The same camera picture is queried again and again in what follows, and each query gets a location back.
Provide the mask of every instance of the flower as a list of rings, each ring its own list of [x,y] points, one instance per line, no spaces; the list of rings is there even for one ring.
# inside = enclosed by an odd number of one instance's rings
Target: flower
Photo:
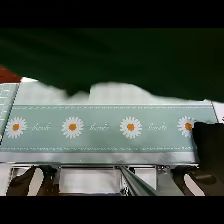
[[[185,135],[185,137],[190,137],[192,128],[194,127],[194,119],[190,117],[182,117],[178,121],[177,127],[179,128],[179,131],[182,131],[182,135]]]
[[[25,119],[22,119],[22,117],[15,117],[8,122],[5,131],[8,138],[17,138],[23,134],[23,131],[25,131],[26,128],[27,125]]]
[[[120,125],[121,129],[120,131],[123,132],[123,135],[126,136],[126,138],[135,138],[136,136],[139,136],[141,134],[142,125],[138,119],[135,119],[134,117],[126,117],[123,119]]]
[[[83,121],[78,117],[69,117],[62,125],[63,135],[66,138],[75,138],[82,134],[83,126]]]

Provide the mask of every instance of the white daisy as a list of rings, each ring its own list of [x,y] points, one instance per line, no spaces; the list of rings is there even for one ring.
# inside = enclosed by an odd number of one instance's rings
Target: white daisy
[[[66,138],[75,138],[82,134],[83,126],[83,121],[78,117],[69,117],[62,125],[63,135]]]
[[[135,119],[134,117],[126,117],[123,119],[120,125],[121,129],[120,131],[123,132],[123,135],[126,136],[126,138],[135,138],[136,136],[139,136],[141,134],[142,125],[138,119]]]
[[[185,137],[190,137],[192,133],[192,128],[194,127],[194,119],[190,117],[182,117],[178,121],[177,127],[179,131],[182,131],[182,135]]]
[[[25,119],[22,119],[22,117],[14,117],[14,119],[11,119],[11,121],[8,122],[5,131],[8,138],[17,138],[23,134],[23,131],[25,131],[26,128],[27,125]]]

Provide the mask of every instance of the red object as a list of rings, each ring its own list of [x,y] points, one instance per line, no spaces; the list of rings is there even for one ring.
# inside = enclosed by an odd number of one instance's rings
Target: red object
[[[0,83],[19,83],[21,77],[0,65]]]

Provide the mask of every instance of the green fabric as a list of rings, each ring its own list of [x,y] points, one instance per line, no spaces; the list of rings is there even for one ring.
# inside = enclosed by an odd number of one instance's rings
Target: green fabric
[[[223,53],[224,29],[0,29],[0,64],[69,95],[113,81],[224,101]]]

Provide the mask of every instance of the dark green cloth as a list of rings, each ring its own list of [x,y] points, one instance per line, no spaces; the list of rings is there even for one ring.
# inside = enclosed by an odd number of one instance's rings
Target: dark green cloth
[[[0,64],[65,89],[123,82],[156,95],[224,102],[224,29],[0,29]]]

